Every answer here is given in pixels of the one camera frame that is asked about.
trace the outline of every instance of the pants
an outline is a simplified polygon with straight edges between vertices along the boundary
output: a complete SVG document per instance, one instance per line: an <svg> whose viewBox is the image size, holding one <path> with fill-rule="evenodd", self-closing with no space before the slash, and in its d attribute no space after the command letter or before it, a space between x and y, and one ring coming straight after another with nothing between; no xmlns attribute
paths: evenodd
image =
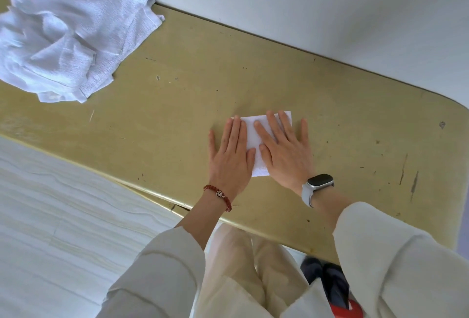
<svg viewBox="0 0 469 318"><path fill-rule="evenodd" d="M290 253L281 245L248 234L228 224L214 233L195 317L224 287L234 280L268 312L279 317L308 289L308 282Z"/></svg>

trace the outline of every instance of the towel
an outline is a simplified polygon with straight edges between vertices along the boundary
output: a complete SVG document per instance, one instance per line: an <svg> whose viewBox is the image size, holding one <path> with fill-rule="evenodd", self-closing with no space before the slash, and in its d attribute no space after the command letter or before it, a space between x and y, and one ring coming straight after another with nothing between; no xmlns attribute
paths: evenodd
<svg viewBox="0 0 469 318"><path fill-rule="evenodd" d="M290 120L290 124L292 124L292 114L289 111L285 111L288 119ZM275 118L277 118L277 122L280 125L280 129L285 132L282 122L280 121L278 114L275 114ZM252 170L252 177L257 176L269 176L269 172L267 171L266 163L262 160L261 152L259 150L259 145L262 144L261 137L257 134L254 128L254 122L259 120L261 124L264 126L266 131L277 141L277 138L273 135L272 129L270 128L269 122L267 121L266 115L255 115L252 117L242 117L242 120L246 122L246 129L248 131L248 141L247 141L247 149L256 148L256 160L254 161L254 168Z"/></svg>
<svg viewBox="0 0 469 318"><path fill-rule="evenodd" d="M155 0L10 1L0 14L0 79L41 102L85 102L164 21Z"/></svg>

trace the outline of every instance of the bracelet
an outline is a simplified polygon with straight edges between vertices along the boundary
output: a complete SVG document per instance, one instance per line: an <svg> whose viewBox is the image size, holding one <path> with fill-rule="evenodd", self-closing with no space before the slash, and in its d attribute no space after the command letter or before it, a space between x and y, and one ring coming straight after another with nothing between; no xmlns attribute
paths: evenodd
<svg viewBox="0 0 469 318"><path fill-rule="evenodd" d="M226 211L225 212L230 212L231 211L231 202L229 201L228 197L225 196L223 192L220 191L220 189L216 188L215 186L212 185L207 185L203 188L203 190L212 190L215 191L215 195L217 195L218 198L222 198L225 203L226 203Z"/></svg>

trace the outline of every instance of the hand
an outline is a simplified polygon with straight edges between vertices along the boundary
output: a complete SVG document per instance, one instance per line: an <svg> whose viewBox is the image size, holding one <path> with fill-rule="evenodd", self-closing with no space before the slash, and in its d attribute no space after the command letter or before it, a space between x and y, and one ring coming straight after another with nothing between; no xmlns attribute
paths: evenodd
<svg viewBox="0 0 469 318"><path fill-rule="evenodd" d="M316 175L309 148L308 123L306 119L301 120L301 140L298 141L285 112L279 111L278 116L285 134L280 129L273 112L267 111L267 120L278 143L258 120L254 122L256 132L264 142L259 147L262 160L274 180L301 196L302 185Z"/></svg>
<svg viewBox="0 0 469 318"><path fill-rule="evenodd" d="M256 149L246 152L246 123L235 116L226 121L220 149L215 149L215 137L211 130L209 140L209 184L219 188L233 202L243 192L252 175Z"/></svg>

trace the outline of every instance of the yellow table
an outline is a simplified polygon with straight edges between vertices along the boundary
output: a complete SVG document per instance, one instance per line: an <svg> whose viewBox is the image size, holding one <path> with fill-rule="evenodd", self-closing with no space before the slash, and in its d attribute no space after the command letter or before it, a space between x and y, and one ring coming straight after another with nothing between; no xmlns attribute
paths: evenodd
<svg viewBox="0 0 469 318"><path fill-rule="evenodd" d="M6 9L8 0L1 0ZM234 114L308 119L317 168L347 195L452 248L469 178L469 112L386 77L154 6L166 22L86 103L42 104L0 83L0 134L191 208L207 182L207 132ZM313 209L254 178L223 216L337 261Z"/></svg>

